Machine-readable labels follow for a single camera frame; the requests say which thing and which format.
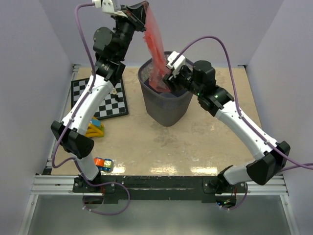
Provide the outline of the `red plastic trash bag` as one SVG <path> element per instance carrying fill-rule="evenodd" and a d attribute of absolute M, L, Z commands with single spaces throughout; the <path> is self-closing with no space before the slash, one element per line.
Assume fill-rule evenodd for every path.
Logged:
<path fill-rule="evenodd" d="M 152 57 L 149 85 L 157 92 L 169 92 L 170 89 L 162 80 L 169 73 L 169 69 L 166 67 L 161 32 L 148 2 L 144 3 L 144 10 L 146 13 L 146 31 L 143 38 Z"/>

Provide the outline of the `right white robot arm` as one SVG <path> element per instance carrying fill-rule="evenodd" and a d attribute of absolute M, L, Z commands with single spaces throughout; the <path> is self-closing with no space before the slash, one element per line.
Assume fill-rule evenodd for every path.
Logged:
<path fill-rule="evenodd" d="M 173 92 L 185 89 L 196 95 L 200 106 L 223 122 L 245 144 L 254 160 L 242 166 L 229 166 L 209 182 L 217 194 L 230 192 L 237 183 L 253 181 L 265 185 L 286 165 L 286 160 L 274 148 L 289 154 L 290 146 L 278 142 L 250 119 L 244 122 L 244 112 L 236 107 L 234 97 L 216 84 L 215 69 L 208 61 L 200 60 L 190 69 L 185 61 L 172 63 L 167 60 L 170 73 L 163 78 Z"/>

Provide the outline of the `grey mesh trash bin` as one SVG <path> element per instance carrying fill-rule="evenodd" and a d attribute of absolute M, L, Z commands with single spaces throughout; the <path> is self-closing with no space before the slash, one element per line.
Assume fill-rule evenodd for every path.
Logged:
<path fill-rule="evenodd" d="M 139 68 L 137 74 L 146 111 L 151 118 L 162 126 L 173 126 L 186 113 L 193 95 L 187 90 L 174 93 L 155 91 L 149 85 L 152 64 L 152 59 L 149 59 Z"/>

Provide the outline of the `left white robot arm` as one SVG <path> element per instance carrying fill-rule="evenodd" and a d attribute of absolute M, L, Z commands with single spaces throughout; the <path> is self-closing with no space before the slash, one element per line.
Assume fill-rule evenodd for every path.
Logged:
<path fill-rule="evenodd" d="M 90 60 L 92 75 L 71 111 L 61 120 L 54 121 L 51 131 L 56 138 L 52 159 L 55 159 L 59 146 L 71 154 L 84 180 L 84 186 L 90 192 L 98 191 L 101 183 L 101 173 L 92 157 L 94 141 L 86 137 L 88 125 L 103 99 L 120 81 L 125 65 L 123 61 L 136 31 L 146 30 L 146 10 L 149 3 L 145 0 L 132 6 L 120 5 L 115 0 L 94 0 L 91 3 L 78 5 L 75 20 L 79 34 L 86 46 L 78 11 L 83 7 L 100 8 L 115 20 L 115 27 L 101 27 L 93 36 L 93 51 L 95 61 Z"/>

